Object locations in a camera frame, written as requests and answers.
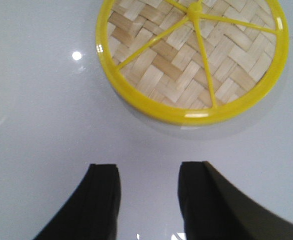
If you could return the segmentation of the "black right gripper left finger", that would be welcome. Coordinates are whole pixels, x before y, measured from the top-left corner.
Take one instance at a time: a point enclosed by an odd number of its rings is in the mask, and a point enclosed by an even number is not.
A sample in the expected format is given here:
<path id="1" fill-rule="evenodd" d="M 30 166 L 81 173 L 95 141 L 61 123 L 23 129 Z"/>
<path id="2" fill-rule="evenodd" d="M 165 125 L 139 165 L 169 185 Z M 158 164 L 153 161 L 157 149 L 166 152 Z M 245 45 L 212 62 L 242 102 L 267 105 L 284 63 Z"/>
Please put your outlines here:
<path id="1" fill-rule="evenodd" d="M 120 201 L 117 166 L 91 164 L 76 190 L 35 239 L 114 240 Z"/>

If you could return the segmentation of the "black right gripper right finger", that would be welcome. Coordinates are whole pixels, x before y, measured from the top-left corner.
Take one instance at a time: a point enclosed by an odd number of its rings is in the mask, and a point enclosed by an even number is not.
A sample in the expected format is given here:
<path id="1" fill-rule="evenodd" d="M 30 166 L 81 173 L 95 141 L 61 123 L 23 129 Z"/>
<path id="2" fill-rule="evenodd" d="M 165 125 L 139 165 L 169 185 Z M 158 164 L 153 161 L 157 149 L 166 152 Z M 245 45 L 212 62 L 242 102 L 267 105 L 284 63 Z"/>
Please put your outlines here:
<path id="1" fill-rule="evenodd" d="M 209 162 L 183 162 L 178 199 L 188 240 L 293 240 L 293 224 L 262 207 Z"/>

